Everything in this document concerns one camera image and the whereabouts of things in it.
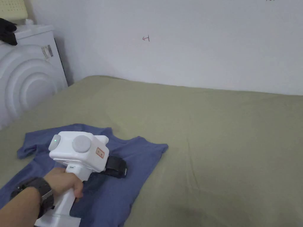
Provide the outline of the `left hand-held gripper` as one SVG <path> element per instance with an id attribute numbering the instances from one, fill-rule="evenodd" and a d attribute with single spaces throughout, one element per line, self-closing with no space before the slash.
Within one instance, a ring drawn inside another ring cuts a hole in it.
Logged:
<path id="1" fill-rule="evenodd" d="M 87 181 L 94 173 L 115 178 L 125 178 L 127 164 L 119 157 L 111 156 L 106 144 L 108 137 L 88 132 L 62 131 L 53 136 L 49 156 L 66 166 L 66 172 L 74 173 L 81 181 Z M 70 216 L 75 201 L 73 189 L 65 192 L 54 208 L 49 210 L 35 225 L 37 227 L 78 227 L 81 219 Z"/>

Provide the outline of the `person's left hand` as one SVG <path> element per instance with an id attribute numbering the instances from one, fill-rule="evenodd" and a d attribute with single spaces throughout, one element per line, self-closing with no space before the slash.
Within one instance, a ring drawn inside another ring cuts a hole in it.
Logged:
<path id="1" fill-rule="evenodd" d="M 53 168 L 43 177 L 52 189 L 55 203 L 69 189 L 76 199 L 83 197 L 83 182 L 74 174 L 65 172 L 64 168 Z"/>

